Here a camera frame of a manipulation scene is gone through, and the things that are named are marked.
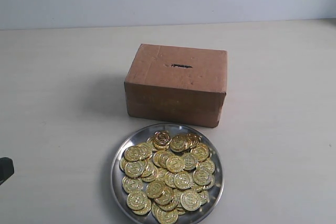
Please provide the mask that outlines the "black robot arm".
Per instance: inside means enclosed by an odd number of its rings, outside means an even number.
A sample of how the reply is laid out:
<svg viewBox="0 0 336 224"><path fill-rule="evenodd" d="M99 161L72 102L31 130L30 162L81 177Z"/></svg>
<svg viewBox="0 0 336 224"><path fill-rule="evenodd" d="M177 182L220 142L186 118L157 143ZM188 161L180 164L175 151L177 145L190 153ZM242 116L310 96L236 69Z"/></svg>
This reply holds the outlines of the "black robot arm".
<svg viewBox="0 0 336 224"><path fill-rule="evenodd" d="M9 157L0 158L0 185L14 174L13 160Z"/></svg>

